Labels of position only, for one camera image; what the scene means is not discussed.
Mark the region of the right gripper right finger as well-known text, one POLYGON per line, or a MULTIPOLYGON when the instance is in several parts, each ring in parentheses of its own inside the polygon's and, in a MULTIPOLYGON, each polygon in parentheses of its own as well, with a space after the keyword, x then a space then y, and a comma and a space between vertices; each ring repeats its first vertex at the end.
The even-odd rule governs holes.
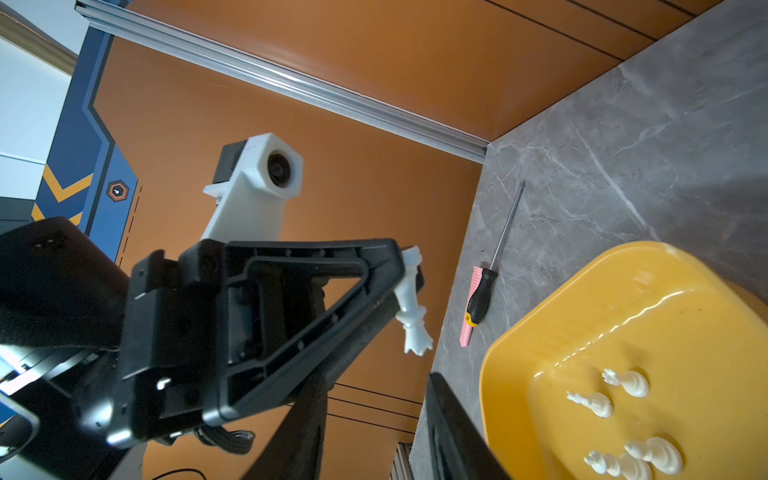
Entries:
POLYGON ((426 412, 435 479, 510 478, 438 372, 431 373, 427 382, 426 412))

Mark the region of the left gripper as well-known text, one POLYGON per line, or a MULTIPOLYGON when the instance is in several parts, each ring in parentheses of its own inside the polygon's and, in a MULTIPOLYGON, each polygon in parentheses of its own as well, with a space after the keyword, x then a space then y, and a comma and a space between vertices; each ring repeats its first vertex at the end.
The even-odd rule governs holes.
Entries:
POLYGON ((157 250, 133 268, 118 348, 78 384, 77 427, 111 447, 184 434, 212 447, 236 420, 293 399, 305 379, 377 312, 390 320, 405 273, 391 238, 326 242, 202 240, 178 259, 157 250))

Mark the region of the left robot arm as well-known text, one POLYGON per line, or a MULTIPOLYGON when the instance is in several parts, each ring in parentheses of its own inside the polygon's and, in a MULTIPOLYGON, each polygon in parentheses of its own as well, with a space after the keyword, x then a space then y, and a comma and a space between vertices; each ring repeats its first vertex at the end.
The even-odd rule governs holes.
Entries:
POLYGON ((122 271, 69 220, 1 237, 5 479, 116 479, 150 441, 247 454, 228 423, 289 413, 249 479, 316 479, 328 393, 395 316, 391 239, 203 240, 122 271))

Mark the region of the white chess queen piece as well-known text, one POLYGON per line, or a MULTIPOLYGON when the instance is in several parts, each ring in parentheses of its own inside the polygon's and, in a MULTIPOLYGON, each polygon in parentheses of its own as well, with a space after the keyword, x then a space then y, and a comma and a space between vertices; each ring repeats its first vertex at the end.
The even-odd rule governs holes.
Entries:
POLYGON ((433 349, 433 339, 425 326, 427 309, 419 304, 417 298, 416 278, 422 255, 418 246, 402 250, 401 253, 405 273, 394 289, 400 307, 395 318, 405 331, 404 352, 423 356, 433 349))

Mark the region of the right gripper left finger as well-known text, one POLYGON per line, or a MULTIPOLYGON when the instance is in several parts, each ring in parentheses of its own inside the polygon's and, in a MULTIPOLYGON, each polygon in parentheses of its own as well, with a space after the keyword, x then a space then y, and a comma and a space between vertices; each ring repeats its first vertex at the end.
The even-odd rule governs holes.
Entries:
POLYGON ((260 456, 242 479, 318 479, 328 411, 329 367, 319 366, 306 380, 260 456))

